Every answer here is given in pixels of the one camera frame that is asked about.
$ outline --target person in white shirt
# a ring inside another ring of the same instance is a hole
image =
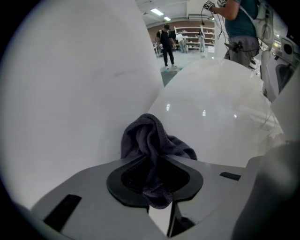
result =
[[[177,35],[176,35],[176,40],[177,40],[178,43],[179,43],[181,52],[182,52],[182,53],[187,53],[187,52],[186,52],[186,44],[185,44],[185,42],[184,42],[184,37],[183,37],[183,35],[180,34],[180,33],[177,34]]]
[[[201,29],[199,30],[199,42],[200,42],[200,52],[204,52],[204,49],[205,49],[205,41],[204,41],[204,38],[205,38],[205,35],[204,33],[201,31]]]

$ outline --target person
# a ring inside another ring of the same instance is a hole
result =
[[[170,56],[171,64],[173,68],[177,66],[174,64],[174,56],[172,47],[175,47],[174,40],[169,35],[170,26],[165,24],[163,29],[158,31],[156,34],[156,41],[163,52],[164,61],[165,61],[165,68],[169,69],[168,67],[168,54]]]
[[[180,46],[181,52],[182,53],[187,53],[186,51],[186,44],[184,42],[184,37],[181,33],[176,35],[176,40],[178,41],[178,44]]]
[[[205,41],[204,41],[204,38],[205,38],[205,35],[204,33],[201,31],[201,29],[199,30],[199,42],[200,42],[200,52],[203,53],[204,52],[204,49],[205,49]]]
[[[240,6],[255,19],[258,12],[256,0],[227,0],[225,7],[215,7],[210,1],[205,4],[208,4],[209,7],[206,8],[204,5],[204,8],[225,18],[229,44],[231,46],[239,45],[237,52],[229,49],[225,59],[248,67],[252,58],[259,53],[260,47],[255,27],[250,18],[240,9]]]

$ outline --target patterned glove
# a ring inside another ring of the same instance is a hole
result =
[[[211,7],[214,7],[215,4],[213,4],[211,1],[207,1],[204,5],[203,5],[203,8],[205,8],[206,10],[209,10],[210,11],[210,8]]]
[[[217,0],[217,5],[222,8],[226,6],[226,0]]]

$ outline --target glossy white tabletop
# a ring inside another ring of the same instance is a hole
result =
[[[281,132],[262,84],[235,62],[197,60],[167,84],[149,113],[167,134],[192,147],[199,161],[245,167],[278,144],[273,140]]]

